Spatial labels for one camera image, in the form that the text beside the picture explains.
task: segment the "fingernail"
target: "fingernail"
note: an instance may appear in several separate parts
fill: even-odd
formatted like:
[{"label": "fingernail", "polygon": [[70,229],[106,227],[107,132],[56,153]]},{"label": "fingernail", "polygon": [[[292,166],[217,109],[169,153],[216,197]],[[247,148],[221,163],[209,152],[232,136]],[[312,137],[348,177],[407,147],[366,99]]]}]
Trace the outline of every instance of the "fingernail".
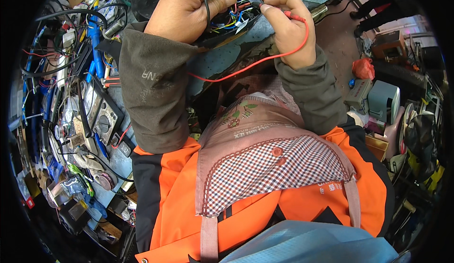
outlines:
[{"label": "fingernail", "polygon": [[236,0],[226,0],[226,4],[228,6],[231,6],[231,5],[235,4],[235,3],[236,3]]},{"label": "fingernail", "polygon": [[270,5],[263,4],[263,5],[260,7],[260,10],[262,11],[262,13],[264,13],[266,10],[268,10],[269,7],[271,7],[271,6],[270,6]]}]

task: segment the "left hand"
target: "left hand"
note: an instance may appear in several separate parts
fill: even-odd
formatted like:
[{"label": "left hand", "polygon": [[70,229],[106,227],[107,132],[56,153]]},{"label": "left hand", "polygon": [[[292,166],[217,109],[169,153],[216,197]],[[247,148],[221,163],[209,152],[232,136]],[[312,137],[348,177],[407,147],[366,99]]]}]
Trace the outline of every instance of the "left hand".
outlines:
[{"label": "left hand", "polygon": [[[236,0],[208,0],[210,19]],[[159,0],[144,33],[193,43],[207,27],[204,0]]]}]

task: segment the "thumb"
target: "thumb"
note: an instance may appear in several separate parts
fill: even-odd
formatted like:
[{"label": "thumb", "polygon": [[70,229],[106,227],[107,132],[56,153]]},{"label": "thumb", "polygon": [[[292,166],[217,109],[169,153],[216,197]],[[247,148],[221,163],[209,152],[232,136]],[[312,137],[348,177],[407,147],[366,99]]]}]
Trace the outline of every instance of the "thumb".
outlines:
[{"label": "thumb", "polygon": [[266,17],[266,19],[270,22],[271,26],[273,27],[276,33],[286,31],[292,22],[287,18],[284,13],[270,5],[263,4],[260,7],[260,11]]},{"label": "thumb", "polygon": [[[231,5],[235,4],[236,0],[208,0],[208,8],[210,9],[210,20],[221,10],[227,9]],[[202,4],[201,6],[203,9],[205,9],[206,12],[206,7]]]}]

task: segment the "black pants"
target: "black pants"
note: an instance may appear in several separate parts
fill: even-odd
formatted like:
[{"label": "black pants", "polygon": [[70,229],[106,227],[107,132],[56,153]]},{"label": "black pants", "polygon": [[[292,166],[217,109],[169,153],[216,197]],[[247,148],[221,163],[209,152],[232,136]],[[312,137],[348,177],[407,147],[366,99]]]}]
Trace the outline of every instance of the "black pants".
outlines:
[{"label": "black pants", "polygon": [[400,10],[400,7],[394,0],[369,0],[360,7],[357,16],[363,18],[367,16],[372,9],[386,4],[391,5],[389,5],[386,9],[376,14],[375,16],[372,16],[371,18],[365,19],[364,21],[360,22],[362,31],[369,31],[387,22],[395,21],[405,17],[404,13],[402,12],[402,10]]}]

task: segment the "checkered apron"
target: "checkered apron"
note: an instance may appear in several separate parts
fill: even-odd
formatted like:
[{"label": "checkered apron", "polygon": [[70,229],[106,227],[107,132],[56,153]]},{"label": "checkered apron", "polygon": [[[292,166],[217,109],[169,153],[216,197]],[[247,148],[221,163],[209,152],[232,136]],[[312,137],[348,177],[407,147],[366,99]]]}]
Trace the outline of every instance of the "checkered apron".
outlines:
[{"label": "checkered apron", "polygon": [[[250,108],[258,109],[254,118],[240,119]],[[267,115],[270,111],[277,114]],[[271,100],[245,96],[226,112],[224,120],[234,112],[233,121],[214,120],[199,140],[195,201],[196,214],[203,217],[202,262],[218,261],[217,216],[236,201],[261,193],[343,181],[352,226],[360,226],[355,169],[336,144],[301,129],[304,123],[299,115]],[[273,122],[257,123],[270,116]],[[238,124],[242,127],[232,128]]]}]

